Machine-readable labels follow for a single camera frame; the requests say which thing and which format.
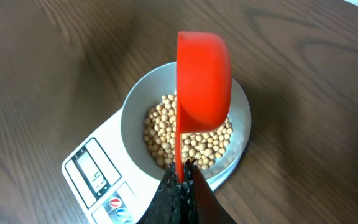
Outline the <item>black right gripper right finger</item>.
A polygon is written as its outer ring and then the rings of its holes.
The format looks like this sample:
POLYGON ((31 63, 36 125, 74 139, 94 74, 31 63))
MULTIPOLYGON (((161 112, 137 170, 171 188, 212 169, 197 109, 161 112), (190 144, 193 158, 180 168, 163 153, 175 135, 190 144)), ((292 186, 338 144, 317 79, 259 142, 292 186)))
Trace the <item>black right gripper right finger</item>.
POLYGON ((199 168, 193 165, 190 160, 186 161, 185 167, 191 172, 198 223, 236 224, 230 214, 218 202, 199 168))

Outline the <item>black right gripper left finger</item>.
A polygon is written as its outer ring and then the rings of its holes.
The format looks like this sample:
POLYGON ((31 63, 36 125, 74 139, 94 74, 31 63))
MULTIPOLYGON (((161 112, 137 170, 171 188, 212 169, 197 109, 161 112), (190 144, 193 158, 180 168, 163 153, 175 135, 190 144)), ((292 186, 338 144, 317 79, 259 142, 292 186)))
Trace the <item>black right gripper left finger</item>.
POLYGON ((185 215, 182 212, 182 197, 177 182, 175 164, 171 164, 151 200, 148 208, 137 224, 182 224, 185 215))

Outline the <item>red measuring scoop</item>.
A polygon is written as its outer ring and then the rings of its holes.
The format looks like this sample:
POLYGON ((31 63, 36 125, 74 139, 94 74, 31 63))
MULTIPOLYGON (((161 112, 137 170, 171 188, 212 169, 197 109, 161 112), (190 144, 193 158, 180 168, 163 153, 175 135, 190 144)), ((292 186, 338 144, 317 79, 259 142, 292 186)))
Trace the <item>red measuring scoop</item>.
POLYGON ((181 135, 223 124, 231 103, 231 59, 225 41, 211 32, 180 31, 176 61, 175 173, 185 179, 181 135))

